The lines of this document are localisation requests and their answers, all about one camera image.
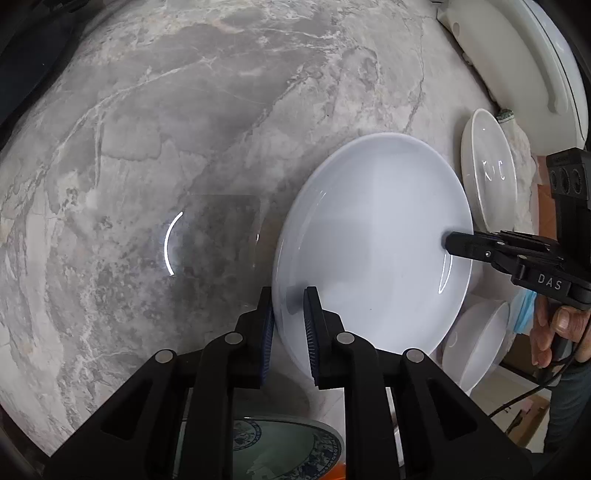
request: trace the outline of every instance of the metal bolt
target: metal bolt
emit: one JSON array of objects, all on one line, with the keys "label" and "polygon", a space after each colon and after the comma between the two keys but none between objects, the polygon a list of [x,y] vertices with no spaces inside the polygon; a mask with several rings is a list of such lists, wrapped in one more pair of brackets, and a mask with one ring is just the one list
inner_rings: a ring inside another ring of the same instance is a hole
[{"label": "metal bolt", "polygon": [[170,350],[160,350],[154,358],[159,364],[167,364],[174,358],[174,355]]},{"label": "metal bolt", "polygon": [[352,333],[349,332],[340,332],[337,336],[336,336],[336,341],[339,343],[342,343],[344,345],[348,345],[350,343],[353,343],[355,341],[355,337]]},{"label": "metal bolt", "polygon": [[425,354],[420,351],[420,350],[416,350],[416,348],[413,348],[412,350],[409,350],[407,352],[407,358],[416,364],[421,363],[423,360],[425,360]]},{"label": "metal bolt", "polygon": [[242,342],[242,335],[238,332],[230,332],[228,333],[224,340],[226,341],[226,343],[229,343],[230,345],[237,345],[240,342]]}]

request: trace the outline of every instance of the white plate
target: white plate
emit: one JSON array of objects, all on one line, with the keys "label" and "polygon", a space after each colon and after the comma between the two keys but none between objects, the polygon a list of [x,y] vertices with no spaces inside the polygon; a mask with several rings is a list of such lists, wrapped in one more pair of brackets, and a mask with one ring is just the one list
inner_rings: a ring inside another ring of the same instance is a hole
[{"label": "white plate", "polygon": [[488,111],[474,112],[462,134],[462,178],[479,229],[513,230],[517,177],[509,144]]},{"label": "white plate", "polygon": [[471,260],[443,248],[446,232],[472,233],[466,196],[452,168],[408,135],[360,137],[308,179],[285,220],[275,253],[277,330],[310,375],[303,291],[376,348],[430,354],[456,317]]},{"label": "white plate", "polygon": [[464,392],[470,392],[493,364],[508,321],[507,302],[482,300],[453,326],[443,349],[443,371]]}]

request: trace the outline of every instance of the cardboard box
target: cardboard box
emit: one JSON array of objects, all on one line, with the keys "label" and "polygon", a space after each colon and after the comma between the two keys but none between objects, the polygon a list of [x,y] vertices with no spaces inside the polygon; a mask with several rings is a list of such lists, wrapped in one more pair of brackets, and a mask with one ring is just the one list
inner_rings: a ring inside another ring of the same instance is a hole
[{"label": "cardboard box", "polygon": [[526,398],[505,433],[516,445],[527,447],[549,408],[550,402],[539,395]]}]

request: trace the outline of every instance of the orange object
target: orange object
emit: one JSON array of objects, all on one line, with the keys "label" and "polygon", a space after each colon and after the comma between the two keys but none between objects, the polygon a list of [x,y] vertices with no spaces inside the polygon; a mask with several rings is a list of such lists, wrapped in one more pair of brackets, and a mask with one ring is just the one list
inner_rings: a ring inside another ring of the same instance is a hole
[{"label": "orange object", "polygon": [[330,472],[322,477],[322,480],[345,480],[345,472],[345,464],[337,463],[334,467],[332,467]]}]

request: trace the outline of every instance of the white appliance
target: white appliance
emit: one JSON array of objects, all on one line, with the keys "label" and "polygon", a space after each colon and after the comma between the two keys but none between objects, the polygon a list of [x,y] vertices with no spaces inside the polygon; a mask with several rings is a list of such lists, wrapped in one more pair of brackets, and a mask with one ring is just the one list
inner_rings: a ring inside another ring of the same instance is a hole
[{"label": "white appliance", "polygon": [[533,0],[449,0],[439,21],[453,34],[491,96],[513,110],[532,153],[583,148],[589,113],[565,38]]}]

